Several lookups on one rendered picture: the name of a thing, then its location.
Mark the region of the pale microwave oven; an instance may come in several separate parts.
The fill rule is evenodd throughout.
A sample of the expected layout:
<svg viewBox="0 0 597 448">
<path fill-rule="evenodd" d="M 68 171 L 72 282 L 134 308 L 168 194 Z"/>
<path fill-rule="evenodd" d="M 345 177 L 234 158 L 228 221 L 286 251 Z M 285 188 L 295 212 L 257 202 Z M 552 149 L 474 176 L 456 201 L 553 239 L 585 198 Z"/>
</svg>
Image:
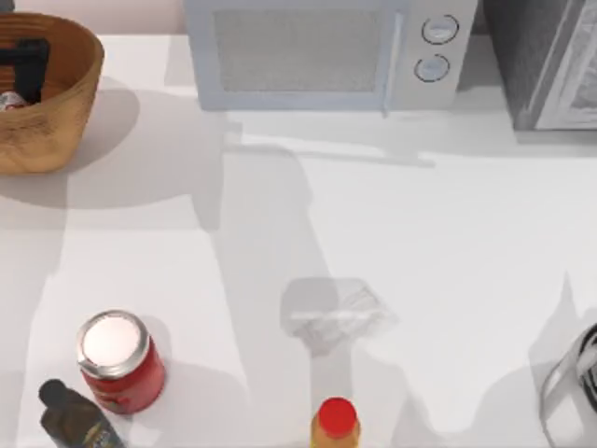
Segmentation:
<svg viewBox="0 0 597 448">
<path fill-rule="evenodd" d="M 399 0 L 403 14 L 400 51 L 392 110 L 434 110 L 451 104 L 463 68 L 468 40 L 479 0 Z M 430 45 L 422 36 L 427 19 L 452 15 L 460 28 L 444 45 Z M 419 59 L 441 54 L 451 63 L 449 74 L 435 83 L 423 83 L 413 73 Z"/>
</svg>

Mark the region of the microwave knob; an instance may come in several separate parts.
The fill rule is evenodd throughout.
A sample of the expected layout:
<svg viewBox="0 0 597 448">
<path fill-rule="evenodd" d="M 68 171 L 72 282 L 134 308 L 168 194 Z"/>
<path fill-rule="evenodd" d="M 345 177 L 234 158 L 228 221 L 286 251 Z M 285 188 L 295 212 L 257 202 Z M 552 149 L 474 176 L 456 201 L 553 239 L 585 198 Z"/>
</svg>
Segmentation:
<svg viewBox="0 0 597 448">
<path fill-rule="evenodd" d="M 457 36 L 459 28 L 458 20 L 452 15 L 436 16 L 424 22 L 422 36 L 430 45 L 444 45 Z"/>
<path fill-rule="evenodd" d="M 451 71 L 450 61 L 441 54 L 419 59 L 414 66 L 414 75 L 423 83 L 435 83 L 445 78 Z"/>
</svg>

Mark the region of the microwave door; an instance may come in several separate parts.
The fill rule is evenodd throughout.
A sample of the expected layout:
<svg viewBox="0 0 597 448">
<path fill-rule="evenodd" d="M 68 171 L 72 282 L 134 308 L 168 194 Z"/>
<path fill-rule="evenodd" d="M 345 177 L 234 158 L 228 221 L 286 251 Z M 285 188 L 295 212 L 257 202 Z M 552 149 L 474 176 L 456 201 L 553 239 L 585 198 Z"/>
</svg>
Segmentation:
<svg viewBox="0 0 597 448">
<path fill-rule="evenodd" d="M 384 110 L 399 0 L 184 0 L 206 110 Z"/>
</svg>

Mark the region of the dark brown bottle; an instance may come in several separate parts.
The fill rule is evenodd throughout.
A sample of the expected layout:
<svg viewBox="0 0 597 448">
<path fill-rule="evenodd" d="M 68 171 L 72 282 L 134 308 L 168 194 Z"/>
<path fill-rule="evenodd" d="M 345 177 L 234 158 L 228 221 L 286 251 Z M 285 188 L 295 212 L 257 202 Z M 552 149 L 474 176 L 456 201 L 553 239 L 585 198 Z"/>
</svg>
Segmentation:
<svg viewBox="0 0 597 448">
<path fill-rule="evenodd" d="M 127 448 L 99 406 L 61 380 L 45 381 L 38 397 L 40 425 L 57 448 Z"/>
</svg>

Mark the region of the yellow bottle with red cap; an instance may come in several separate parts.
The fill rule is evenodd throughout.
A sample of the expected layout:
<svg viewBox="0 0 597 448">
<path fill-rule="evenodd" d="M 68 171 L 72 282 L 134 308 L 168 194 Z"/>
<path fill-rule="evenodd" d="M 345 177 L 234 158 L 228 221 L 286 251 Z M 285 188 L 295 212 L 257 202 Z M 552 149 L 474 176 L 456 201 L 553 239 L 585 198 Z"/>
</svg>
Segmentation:
<svg viewBox="0 0 597 448">
<path fill-rule="evenodd" d="M 359 448 L 360 434 L 354 405 L 346 398 L 331 397 L 312 418 L 310 448 Z"/>
</svg>

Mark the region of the wooden basket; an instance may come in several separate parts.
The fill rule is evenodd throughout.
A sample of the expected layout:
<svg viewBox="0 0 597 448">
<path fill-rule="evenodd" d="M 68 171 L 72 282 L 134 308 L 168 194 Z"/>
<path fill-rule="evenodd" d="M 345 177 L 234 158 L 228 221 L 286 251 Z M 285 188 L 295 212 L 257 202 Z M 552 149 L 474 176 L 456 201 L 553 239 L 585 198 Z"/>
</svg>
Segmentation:
<svg viewBox="0 0 597 448">
<path fill-rule="evenodd" d="M 47 42 L 48 63 L 34 95 L 24 93 L 16 81 L 22 71 L 0 63 L 0 94 L 15 91 L 28 103 L 0 112 L 1 175 L 47 173 L 72 159 L 104 62 L 99 38 L 75 21 L 33 12 L 0 13 L 0 54 L 26 39 Z"/>
</svg>

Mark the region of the red can with silver lid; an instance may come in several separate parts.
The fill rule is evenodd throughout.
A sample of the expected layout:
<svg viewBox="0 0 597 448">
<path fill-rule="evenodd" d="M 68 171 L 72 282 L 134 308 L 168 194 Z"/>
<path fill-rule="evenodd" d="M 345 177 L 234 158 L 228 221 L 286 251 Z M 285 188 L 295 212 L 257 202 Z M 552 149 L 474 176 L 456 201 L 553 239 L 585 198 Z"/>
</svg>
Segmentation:
<svg viewBox="0 0 597 448">
<path fill-rule="evenodd" d="M 123 310 L 88 319 L 77 334 L 76 357 L 93 396 L 112 413 L 141 412 L 165 384 L 166 370 L 145 323 Z"/>
</svg>

